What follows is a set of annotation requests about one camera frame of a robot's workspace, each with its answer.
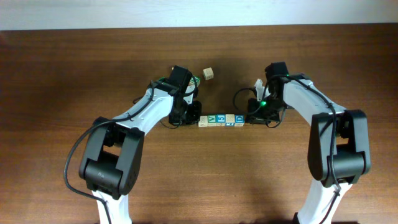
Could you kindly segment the wooden block number 2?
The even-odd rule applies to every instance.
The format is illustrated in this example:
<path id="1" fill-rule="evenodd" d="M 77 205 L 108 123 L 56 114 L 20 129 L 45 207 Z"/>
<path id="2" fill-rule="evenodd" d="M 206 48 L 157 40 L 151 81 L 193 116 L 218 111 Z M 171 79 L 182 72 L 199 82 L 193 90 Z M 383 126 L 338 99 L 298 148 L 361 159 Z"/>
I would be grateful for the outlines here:
<path id="1" fill-rule="evenodd" d="M 200 116 L 200 120 L 198 122 L 198 126 L 200 128 L 208 127 L 208 117 L 207 116 Z"/>

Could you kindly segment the green V wooden block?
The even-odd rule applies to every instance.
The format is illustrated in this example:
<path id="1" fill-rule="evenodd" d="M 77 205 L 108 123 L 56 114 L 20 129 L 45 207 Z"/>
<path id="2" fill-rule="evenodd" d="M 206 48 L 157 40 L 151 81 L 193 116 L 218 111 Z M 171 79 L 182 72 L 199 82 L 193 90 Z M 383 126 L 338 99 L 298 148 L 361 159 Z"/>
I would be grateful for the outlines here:
<path id="1" fill-rule="evenodd" d="M 216 126 L 216 115 L 215 114 L 208 115 L 207 122 L 209 127 Z"/>

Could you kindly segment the blue D wooden block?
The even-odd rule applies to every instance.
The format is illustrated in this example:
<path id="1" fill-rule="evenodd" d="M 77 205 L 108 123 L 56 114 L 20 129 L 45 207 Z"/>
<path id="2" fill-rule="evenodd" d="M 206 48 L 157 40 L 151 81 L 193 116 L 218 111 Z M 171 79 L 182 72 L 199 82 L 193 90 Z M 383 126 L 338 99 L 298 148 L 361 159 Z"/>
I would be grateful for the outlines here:
<path id="1" fill-rule="evenodd" d="M 235 126 L 244 126 L 245 124 L 245 119 L 244 116 L 242 114 L 236 114 L 234 116 L 235 121 L 234 121 L 234 125 Z"/>

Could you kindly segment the blue 5 wooden block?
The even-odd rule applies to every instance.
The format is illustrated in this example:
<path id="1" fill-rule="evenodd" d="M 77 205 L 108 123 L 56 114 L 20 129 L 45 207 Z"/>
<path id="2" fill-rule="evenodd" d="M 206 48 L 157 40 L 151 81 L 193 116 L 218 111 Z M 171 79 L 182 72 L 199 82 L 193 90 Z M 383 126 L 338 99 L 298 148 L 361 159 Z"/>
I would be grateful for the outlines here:
<path id="1" fill-rule="evenodd" d="M 226 115 L 225 114 L 216 115 L 216 125 L 217 126 L 225 126 L 226 125 Z"/>

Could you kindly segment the wooden block blue side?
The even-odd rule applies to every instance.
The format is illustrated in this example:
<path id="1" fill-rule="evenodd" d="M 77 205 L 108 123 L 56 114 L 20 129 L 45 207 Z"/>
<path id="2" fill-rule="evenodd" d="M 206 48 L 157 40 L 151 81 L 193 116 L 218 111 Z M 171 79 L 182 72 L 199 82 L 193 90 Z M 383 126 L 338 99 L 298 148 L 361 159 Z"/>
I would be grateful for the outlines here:
<path id="1" fill-rule="evenodd" d="M 225 126 L 235 126 L 235 115 L 234 114 L 225 114 Z"/>

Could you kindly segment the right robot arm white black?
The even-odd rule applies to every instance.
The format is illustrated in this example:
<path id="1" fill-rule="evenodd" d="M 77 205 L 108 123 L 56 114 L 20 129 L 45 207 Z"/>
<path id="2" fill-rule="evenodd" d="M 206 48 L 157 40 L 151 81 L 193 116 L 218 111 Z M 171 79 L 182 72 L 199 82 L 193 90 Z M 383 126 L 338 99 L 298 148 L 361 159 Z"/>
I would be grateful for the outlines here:
<path id="1" fill-rule="evenodd" d="M 293 223 L 331 223 L 347 191 L 371 168 L 368 122 L 361 110 L 348 110 L 330 100 L 303 73 L 291 75 L 285 62 L 265 70 L 266 81 L 251 90 L 245 122 L 276 128 L 287 109 L 310 125 L 307 152 L 312 183 Z"/>

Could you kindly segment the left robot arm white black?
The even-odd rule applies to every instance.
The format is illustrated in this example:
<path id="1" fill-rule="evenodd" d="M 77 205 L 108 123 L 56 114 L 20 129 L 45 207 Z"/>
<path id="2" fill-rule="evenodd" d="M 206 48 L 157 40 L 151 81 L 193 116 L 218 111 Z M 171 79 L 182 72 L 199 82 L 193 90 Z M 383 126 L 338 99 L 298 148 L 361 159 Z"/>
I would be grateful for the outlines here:
<path id="1" fill-rule="evenodd" d="M 144 138 L 164 117 L 173 128 L 199 122 L 201 103 L 192 73 L 174 66 L 168 78 L 150 82 L 144 96 L 123 114 L 97 118 L 79 176 L 97 201 L 101 223 L 131 223 L 128 195 L 139 175 Z"/>

